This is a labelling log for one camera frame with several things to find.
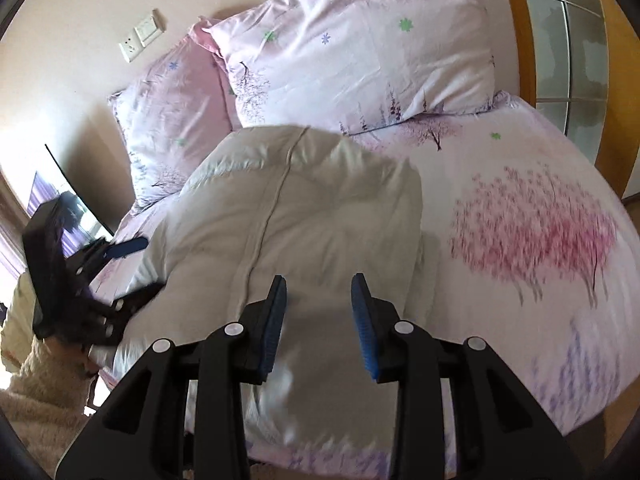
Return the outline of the black flat television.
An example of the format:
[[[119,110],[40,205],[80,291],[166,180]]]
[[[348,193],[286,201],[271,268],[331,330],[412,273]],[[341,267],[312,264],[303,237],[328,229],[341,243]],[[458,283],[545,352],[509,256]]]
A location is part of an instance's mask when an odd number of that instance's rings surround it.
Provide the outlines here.
[[[111,240],[113,233],[96,218],[91,209],[81,200],[73,185],[68,182],[66,175],[53,157],[50,148],[45,146],[38,154],[36,172],[27,202],[27,214],[31,217],[38,207],[54,200],[64,193],[70,193],[73,198],[72,220],[70,226],[64,228],[62,247],[65,257],[70,257],[79,249],[98,238]]]

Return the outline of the yellow floral bedding pile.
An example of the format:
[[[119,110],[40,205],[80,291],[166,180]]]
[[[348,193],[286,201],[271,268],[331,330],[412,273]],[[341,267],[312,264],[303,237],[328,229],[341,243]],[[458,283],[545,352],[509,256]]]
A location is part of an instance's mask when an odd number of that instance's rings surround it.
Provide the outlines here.
[[[6,320],[1,329],[1,361],[10,373],[17,373],[32,350],[32,320],[36,294],[29,273],[17,281]]]

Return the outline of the pink floral bed sheet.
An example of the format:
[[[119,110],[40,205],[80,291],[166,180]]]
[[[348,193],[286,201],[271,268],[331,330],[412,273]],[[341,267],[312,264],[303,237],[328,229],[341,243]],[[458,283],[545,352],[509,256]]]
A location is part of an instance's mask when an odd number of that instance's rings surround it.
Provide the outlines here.
[[[568,434],[638,377],[639,237],[600,172],[555,151],[537,124],[503,94],[485,113],[421,115],[356,136],[301,125],[236,131],[311,128],[413,166],[422,248],[399,315],[437,338],[483,337]],[[181,191],[119,234],[151,239]],[[144,252],[108,266],[94,292],[111,300],[134,290]],[[307,474],[373,479],[390,468],[390,450],[288,451],[246,438],[254,460]]]

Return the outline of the white wall socket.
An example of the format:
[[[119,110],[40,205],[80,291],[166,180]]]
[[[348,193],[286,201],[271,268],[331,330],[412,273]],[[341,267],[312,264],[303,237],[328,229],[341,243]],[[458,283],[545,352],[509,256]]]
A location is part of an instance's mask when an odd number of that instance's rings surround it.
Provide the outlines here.
[[[131,63],[143,50],[142,43],[138,35],[133,32],[119,44],[119,50],[127,63]]]

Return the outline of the left floral pillow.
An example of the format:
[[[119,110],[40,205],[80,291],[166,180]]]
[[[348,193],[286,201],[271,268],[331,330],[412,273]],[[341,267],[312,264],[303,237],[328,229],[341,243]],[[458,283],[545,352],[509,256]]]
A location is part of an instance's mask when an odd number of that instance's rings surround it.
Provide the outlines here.
[[[179,192],[225,136],[239,128],[227,74],[202,18],[165,55],[108,98],[130,162],[133,214]]]

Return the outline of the floral pillow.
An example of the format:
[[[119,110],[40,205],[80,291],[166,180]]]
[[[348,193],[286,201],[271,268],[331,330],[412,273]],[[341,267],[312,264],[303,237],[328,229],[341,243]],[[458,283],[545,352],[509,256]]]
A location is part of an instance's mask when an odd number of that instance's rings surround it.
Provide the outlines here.
[[[268,0],[210,26],[244,127],[354,136],[496,92],[483,0]]]
[[[225,136],[239,128],[227,74],[202,18],[165,55],[108,98],[130,162],[133,214],[179,192]]]

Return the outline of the right floral pillow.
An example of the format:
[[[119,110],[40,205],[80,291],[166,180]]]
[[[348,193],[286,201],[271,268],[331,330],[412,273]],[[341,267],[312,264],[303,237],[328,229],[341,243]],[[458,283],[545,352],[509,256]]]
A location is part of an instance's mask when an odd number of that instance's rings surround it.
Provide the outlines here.
[[[210,26],[244,127],[354,136],[496,92],[483,0],[268,0]]]

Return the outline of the white wall switch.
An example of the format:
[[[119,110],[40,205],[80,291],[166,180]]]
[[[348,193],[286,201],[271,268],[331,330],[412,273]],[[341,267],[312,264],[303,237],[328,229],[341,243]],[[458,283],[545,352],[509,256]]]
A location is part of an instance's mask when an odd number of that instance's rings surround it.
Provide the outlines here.
[[[142,47],[146,48],[164,32],[164,26],[157,12],[152,10],[143,20],[134,26],[134,32]]]

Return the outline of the beige puffer jacket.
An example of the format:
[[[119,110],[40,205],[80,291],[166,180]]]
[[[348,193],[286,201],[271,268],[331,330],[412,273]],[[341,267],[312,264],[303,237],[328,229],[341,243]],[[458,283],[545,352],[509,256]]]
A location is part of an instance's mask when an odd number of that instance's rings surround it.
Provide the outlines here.
[[[276,362],[242,390],[250,443],[388,452],[396,392],[363,366],[350,284],[402,308],[422,248],[418,172],[352,140],[286,126],[237,131],[194,171],[134,271],[163,290],[93,357],[122,378],[160,338],[198,341],[288,285]]]

